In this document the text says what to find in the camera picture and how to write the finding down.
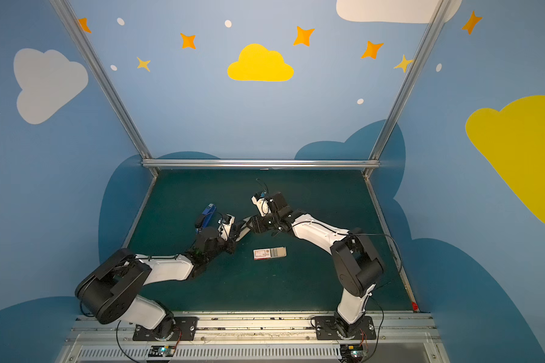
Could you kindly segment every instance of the side wall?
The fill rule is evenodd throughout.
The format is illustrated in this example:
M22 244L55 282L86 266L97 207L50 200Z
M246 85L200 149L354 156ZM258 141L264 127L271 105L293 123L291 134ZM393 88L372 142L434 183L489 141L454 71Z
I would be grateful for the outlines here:
M543 361L545 2L464 0L381 160L371 182L451 361Z
M24 332L24 361L55 359L100 243L121 246L151 181L136 154L48 0L0 1L0 342Z

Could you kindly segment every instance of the green table surface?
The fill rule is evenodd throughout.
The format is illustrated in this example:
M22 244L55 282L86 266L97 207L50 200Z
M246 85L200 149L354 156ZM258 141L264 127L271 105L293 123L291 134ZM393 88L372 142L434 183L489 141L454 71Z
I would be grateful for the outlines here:
M217 211L244 219L257 214L250 201L262 187L281 191L287 203L338 228L360 227L383 233L359 171L312 170L162 170L129 248L150 255L187 250L195 236L194 222L209 203ZM218 217L211 225L217 226ZM396 265L382 236L370 237L385 259L386 273L374 294L385 310L411 310L397 276ZM286 257L254 261L253 250L286 247ZM194 280L147 285L141 295L172 310L194 311L310 311L335 310L343 288L331 256L314 244L287 234L249 233L234 255L220 254ZM373 301L369 310L378 310Z

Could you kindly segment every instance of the small box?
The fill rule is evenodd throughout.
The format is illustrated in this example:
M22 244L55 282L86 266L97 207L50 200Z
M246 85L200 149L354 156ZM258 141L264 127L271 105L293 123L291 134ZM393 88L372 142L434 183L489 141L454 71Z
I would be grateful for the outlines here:
M269 258L279 258L286 256L286 248L276 247L273 249L254 250L255 260L268 260Z

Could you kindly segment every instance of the yellow cloud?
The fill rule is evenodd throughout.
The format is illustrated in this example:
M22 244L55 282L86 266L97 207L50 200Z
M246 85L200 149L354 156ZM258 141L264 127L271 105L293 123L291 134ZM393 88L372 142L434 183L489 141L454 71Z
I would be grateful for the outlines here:
M466 133L521 201L545 223L545 96L480 109Z
M238 62L228 66L228 76L237 81L288 81L295 71L285 64L282 55L260 44L247 45Z

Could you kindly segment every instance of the metal bracket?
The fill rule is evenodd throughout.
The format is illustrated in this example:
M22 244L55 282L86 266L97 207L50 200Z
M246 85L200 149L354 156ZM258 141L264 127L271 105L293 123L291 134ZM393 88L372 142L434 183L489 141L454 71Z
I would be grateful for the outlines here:
M315 321L315 332L317 334L317 340L341 340L337 333L337 324L335 323L334 316L315 316L313 318ZM363 330L367 340L377 339L375 333L374 321L370 316L364 316L362 323L359 325L359 329ZM357 331L355 336L350 338L351 340L361 340L362 332Z
M174 334L167 339L167 342L175 342L178 339L181 342L194 340L196 335L196 326L198 318L195 316L175 316L174 317ZM153 337L152 331L144 328L141 325L135 326L135 332L133 333L134 342L158 342Z

